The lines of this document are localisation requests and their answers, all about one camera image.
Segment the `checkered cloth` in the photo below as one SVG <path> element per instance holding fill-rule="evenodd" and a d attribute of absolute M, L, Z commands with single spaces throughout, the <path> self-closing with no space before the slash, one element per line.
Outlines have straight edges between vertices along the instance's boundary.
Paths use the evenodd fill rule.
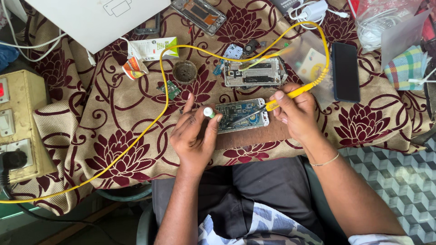
<path fill-rule="evenodd" d="M 389 62 L 385 74 L 396 90 L 421 90 L 423 85 L 408 81 L 410 78 L 422 79 L 426 67 L 427 53 L 419 46 L 411 46 Z"/>

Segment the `tablecloth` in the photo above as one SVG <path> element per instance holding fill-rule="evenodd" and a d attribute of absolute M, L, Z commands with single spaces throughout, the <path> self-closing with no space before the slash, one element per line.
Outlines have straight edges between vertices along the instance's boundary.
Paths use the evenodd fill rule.
<path fill-rule="evenodd" d="M 270 44 L 290 26 L 285 19 L 278 21 L 282 15 L 268 0 L 209 2 L 227 16 L 227 21 L 215 36 L 206 35 L 173 9 L 167 8 L 161 12 L 159 35 L 138 36 L 130 31 L 124 37 L 139 40 L 177 36 L 179 44 L 190 44 L 223 55 L 230 44 L 243 47 L 251 39 Z M 345 0 L 328 0 L 328 3 L 335 11 L 350 12 Z M 24 6 L 29 16 L 25 30 L 27 44 L 40 44 L 58 36 L 54 24 L 31 6 L 25 3 Z M 351 17 L 340 18 L 327 12 L 321 26 L 329 47 L 333 42 L 341 42 L 358 48 L 361 88 L 360 103 L 334 102 L 324 111 L 317 108 L 318 126 L 324 135 L 337 148 L 377 146 L 403 153 L 425 149 L 411 143 L 411 138 L 429 131 L 433 125 L 426 112 L 424 92 L 406 91 L 399 95 L 395 91 L 380 70 L 380 53 L 362 53 Z M 285 42 L 292 42 L 305 31 L 301 27 L 293 29 L 268 53 L 282 49 Z M 47 49 L 32 50 L 31 57 L 38 58 Z M 35 111 L 34 118 L 58 172 L 19 183 L 13 190 L 16 198 L 52 194 L 100 173 L 162 111 L 165 95 L 156 89 L 163 84 L 159 61 L 147 62 L 150 73 L 132 81 L 121 69 L 126 62 L 126 50 L 125 41 L 114 41 L 95 55 L 97 66 L 93 67 L 86 50 L 66 36 L 47 57 L 32 63 L 48 84 L 53 102 Z M 219 63 L 217 58 L 187 48 L 181 48 L 180 54 L 180 59 L 163 62 L 167 79 L 173 80 L 171 68 L 175 62 L 190 60 L 198 68 L 197 80 L 191 85 L 178 85 L 182 93 L 170 101 L 168 110 L 156 125 L 96 180 L 66 194 L 36 201 L 34 205 L 62 215 L 95 188 L 121 188 L 145 180 L 174 177 L 179 159 L 168 139 L 189 92 L 196 95 L 195 107 L 267 99 L 273 94 L 271 88 L 240 90 L 225 87 L 223 75 L 212 74 Z M 289 66 L 287 69 L 290 74 L 287 81 L 301 83 Z M 301 154 L 304 154 L 301 145 L 288 139 L 217 150 L 209 165 L 229 166 Z"/>

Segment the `black pants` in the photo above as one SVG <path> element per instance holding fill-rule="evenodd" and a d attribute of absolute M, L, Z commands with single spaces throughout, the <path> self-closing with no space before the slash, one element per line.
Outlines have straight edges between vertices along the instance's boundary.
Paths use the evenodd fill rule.
<path fill-rule="evenodd" d="M 152 181 L 158 226 L 174 181 L 174 178 Z M 198 187 L 198 224 L 210 214 L 216 234 L 227 239 L 242 237 L 250 230 L 254 202 L 282 212 L 324 239 L 310 204 L 309 183 L 299 157 L 218 166 L 205 171 Z"/>

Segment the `blue plastic bag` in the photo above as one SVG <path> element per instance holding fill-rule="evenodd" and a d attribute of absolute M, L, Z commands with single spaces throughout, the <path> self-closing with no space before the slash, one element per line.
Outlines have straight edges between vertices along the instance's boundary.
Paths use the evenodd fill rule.
<path fill-rule="evenodd" d="M 0 71 L 4 70 L 9 63 L 16 60 L 19 54 L 16 48 L 0 44 Z"/>

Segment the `bracelet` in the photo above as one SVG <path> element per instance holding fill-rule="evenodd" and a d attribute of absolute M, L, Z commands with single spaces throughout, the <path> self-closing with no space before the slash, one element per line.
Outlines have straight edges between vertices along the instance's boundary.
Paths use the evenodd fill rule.
<path fill-rule="evenodd" d="M 337 155 L 332 159 L 332 160 L 330 160 L 330 161 L 328 161 L 328 162 L 326 162 L 326 163 L 323 163 L 323 164 L 311 164 L 310 162 L 310 164 L 312 165 L 312 166 L 323 166 L 323 165 L 326 165 L 327 163 L 331 163 L 331 162 L 333 162 L 334 160 L 336 160 L 336 158 L 339 156 L 339 152 L 337 153 Z"/>

